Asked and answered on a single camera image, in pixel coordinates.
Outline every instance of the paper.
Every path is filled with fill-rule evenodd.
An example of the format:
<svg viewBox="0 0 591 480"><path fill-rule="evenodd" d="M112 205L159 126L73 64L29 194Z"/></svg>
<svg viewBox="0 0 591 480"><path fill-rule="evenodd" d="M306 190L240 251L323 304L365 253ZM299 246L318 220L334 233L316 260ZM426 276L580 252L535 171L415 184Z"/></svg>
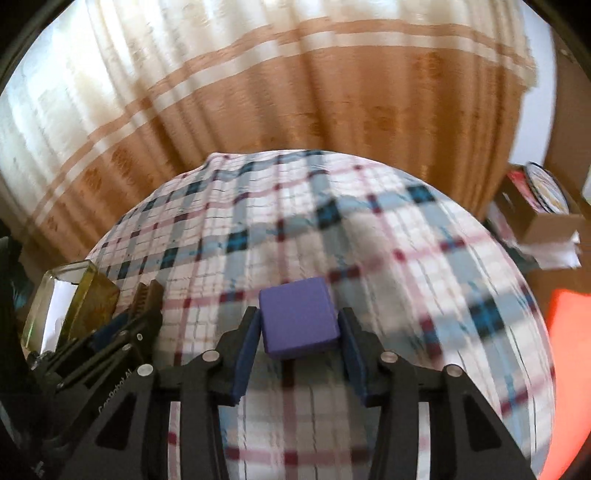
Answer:
<svg viewBox="0 0 591 480"><path fill-rule="evenodd" d="M569 242L521 245L515 239L513 230L495 202L491 203L486 218L505 245L516 248L524 255L534 257L542 270L579 268L581 266L577 255L577 244L580 242L578 232L573 234Z"/></svg>
<svg viewBox="0 0 591 480"><path fill-rule="evenodd" d="M56 280L53 286L53 295L47 309L47 318L45 320L45 330L41 342L41 352L56 351L57 341L60 337L61 327L64 324L66 313L70 308L70 303L74 298L74 293L78 285L70 282Z"/></svg>

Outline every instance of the white wall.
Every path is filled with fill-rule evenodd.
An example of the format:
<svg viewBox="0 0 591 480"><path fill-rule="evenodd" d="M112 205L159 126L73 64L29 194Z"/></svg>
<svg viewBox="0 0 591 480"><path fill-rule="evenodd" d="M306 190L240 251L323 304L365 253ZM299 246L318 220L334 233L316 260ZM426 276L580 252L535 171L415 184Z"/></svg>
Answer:
<svg viewBox="0 0 591 480"><path fill-rule="evenodd" d="M521 104L521 116L509 161L530 161L542 165L550 142L556 103L556 56L552 30L525 2L520 2L525 34L537 66L537 86L528 90Z"/></svg>

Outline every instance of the black frame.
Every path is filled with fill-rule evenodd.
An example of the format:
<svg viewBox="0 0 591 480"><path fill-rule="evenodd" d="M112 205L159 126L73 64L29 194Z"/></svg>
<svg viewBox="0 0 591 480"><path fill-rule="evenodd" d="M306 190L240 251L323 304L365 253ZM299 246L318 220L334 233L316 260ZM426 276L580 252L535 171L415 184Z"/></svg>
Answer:
<svg viewBox="0 0 591 480"><path fill-rule="evenodd" d="M34 40L73 0L6 1L0 11L0 93ZM525 0L566 43L591 79L591 9L574 0ZM591 436L565 473L565 479L589 477Z"/></svg>
<svg viewBox="0 0 591 480"><path fill-rule="evenodd" d="M51 478L167 480L170 402L180 401L182 477L229 480L218 406L236 406L246 393L260 320L248 307L215 350L180 367L139 367ZM345 374L361 404L381 410L369 480L416 478L420 402L430 412L431 480L535 480L530 460L461 367L416 367L385 351L351 308L339 312L338 322Z"/></svg>

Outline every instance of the plate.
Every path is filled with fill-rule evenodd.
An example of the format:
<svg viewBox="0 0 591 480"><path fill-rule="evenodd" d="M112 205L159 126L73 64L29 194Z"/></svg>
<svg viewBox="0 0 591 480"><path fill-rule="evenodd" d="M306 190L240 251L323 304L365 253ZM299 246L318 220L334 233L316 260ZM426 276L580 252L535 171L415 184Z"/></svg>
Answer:
<svg viewBox="0 0 591 480"><path fill-rule="evenodd" d="M525 178L537 200L550 213L570 213L569 203L552 174L537 163L524 167Z"/></svg>

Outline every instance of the cardboard box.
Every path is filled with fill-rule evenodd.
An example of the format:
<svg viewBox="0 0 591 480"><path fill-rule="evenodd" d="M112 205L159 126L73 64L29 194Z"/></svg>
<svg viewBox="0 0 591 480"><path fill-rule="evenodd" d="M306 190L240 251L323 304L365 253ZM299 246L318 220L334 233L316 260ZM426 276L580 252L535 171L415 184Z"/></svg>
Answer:
<svg viewBox="0 0 591 480"><path fill-rule="evenodd" d="M570 214L536 212L507 177L495 195L495 203L505 215L520 244L546 244L567 242L584 221L577 203L562 187L569 204Z"/></svg>

